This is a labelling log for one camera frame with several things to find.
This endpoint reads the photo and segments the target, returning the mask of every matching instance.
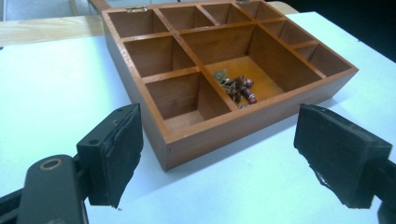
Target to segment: wooden organizer tray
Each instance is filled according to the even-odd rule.
[[[108,49],[164,170],[335,95],[358,69],[263,1],[177,3],[103,13]],[[239,109],[212,77],[245,76]]]

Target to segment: white table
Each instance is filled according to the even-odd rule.
[[[396,63],[319,14],[289,17],[359,69],[321,103],[396,145]],[[130,102],[103,36],[0,50],[0,195],[23,187],[30,165],[76,143]],[[119,209],[90,206],[91,223],[376,223],[322,187],[293,147],[297,115],[164,172],[146,136]],[[396,161],[394,150],[390,155]]]

